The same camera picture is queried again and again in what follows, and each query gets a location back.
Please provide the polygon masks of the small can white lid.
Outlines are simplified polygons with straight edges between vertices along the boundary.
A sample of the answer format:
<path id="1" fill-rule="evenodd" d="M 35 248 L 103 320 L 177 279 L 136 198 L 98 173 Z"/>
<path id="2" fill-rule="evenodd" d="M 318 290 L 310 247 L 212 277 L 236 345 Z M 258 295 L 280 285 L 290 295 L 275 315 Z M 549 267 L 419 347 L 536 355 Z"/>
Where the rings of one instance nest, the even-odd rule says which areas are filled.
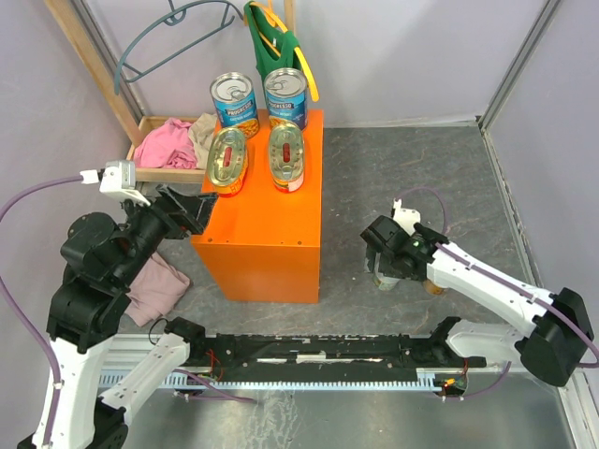
<path id="1" fill-rule="evenodd" d="M 425 291 L 430 295 L 440 296 L 446 291 L 445 288 L 436 285 L 434 282 L 430 280 L 424 281 L 422 285 Z"/>

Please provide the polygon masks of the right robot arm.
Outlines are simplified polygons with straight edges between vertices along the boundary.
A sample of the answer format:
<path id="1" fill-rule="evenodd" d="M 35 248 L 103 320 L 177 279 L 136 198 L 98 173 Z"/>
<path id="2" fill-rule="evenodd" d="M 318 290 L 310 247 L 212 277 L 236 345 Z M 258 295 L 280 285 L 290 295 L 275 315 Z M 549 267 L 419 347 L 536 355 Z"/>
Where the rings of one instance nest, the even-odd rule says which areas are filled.
<path id="1" fill-rule="evenodd" d="M 460 319 L 432 339 L 430 355 L 439 365 L 474 356 L 519 362 L 537 379 L 563 387 L 585 353 L 598 350 L 584 299 L 569 288 L 554 293 L 521 282 L 409 218 L 379 216 L 360 236 L 367 247 L 366 269 L 382 282 L 430 282 L 503 319 L 500 325 Z"/>

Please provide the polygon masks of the blue soup can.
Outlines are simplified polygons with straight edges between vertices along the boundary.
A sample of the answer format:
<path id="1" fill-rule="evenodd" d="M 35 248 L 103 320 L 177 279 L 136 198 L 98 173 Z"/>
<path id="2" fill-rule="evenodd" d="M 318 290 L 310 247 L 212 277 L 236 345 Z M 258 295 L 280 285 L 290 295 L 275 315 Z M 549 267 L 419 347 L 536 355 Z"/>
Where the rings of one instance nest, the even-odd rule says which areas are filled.
<path id="1" fill-rule="evenodd" d="M 240 72 L 217 77 L 210 86 L 216 115 L 222 128 L 237 127 L 246 138 L 259 131 L 256 96 L 251 80 Z"/>

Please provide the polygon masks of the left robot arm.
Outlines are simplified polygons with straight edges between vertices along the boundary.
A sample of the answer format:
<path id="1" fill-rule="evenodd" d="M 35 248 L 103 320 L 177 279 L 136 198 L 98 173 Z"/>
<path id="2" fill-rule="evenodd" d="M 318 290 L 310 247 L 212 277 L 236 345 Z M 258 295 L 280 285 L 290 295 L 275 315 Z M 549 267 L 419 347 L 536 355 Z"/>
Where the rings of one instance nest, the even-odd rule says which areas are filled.
<path id="1" fill-rule="evenodd" d="M 135 414 L 165 378 L 183 362 L 205 358 L 204 327 L 177 319 L 121 384 L 97 393 L 131 283 L 163 240 L 202 234 L 218 198 L 185 196 L 167 186 L 157 191 L 147 205 L 127 199 L 123 224 L 92 212 L 69 227 L 61 247 L 64 277 L 47 323 L 53 360 L 44 409 L 37 431 L 19 447 L 120 448 Z"/>

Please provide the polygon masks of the oval red sardine tin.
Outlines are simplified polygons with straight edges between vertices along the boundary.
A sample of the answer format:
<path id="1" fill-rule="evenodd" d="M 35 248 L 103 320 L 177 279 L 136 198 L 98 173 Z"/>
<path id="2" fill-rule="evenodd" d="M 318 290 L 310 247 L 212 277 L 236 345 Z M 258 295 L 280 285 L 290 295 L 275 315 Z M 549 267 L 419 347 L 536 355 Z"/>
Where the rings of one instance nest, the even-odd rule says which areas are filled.
<path id="1" fill-rule="evenodd" d="M 248 167 L 246 138 L 237 127 L 221 129 L 209 150 L 206 175 L 220 196 L 234 196 L 242 189 Z"/>

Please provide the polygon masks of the can with white lid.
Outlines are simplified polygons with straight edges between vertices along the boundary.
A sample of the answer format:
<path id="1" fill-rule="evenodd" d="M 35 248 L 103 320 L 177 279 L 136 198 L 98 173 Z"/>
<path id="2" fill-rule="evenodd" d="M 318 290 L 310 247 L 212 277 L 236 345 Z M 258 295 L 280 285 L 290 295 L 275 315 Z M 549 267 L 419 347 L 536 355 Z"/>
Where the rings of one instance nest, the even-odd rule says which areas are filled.
<path id="1" fill-rule="evenodd" d="M 373 282 L 376 287 L 381 291 L 390 291 L 395 288 L 398 284 L 399 279 L 393 277 L 387 277 L 380 273 L 373 274 Z"/>

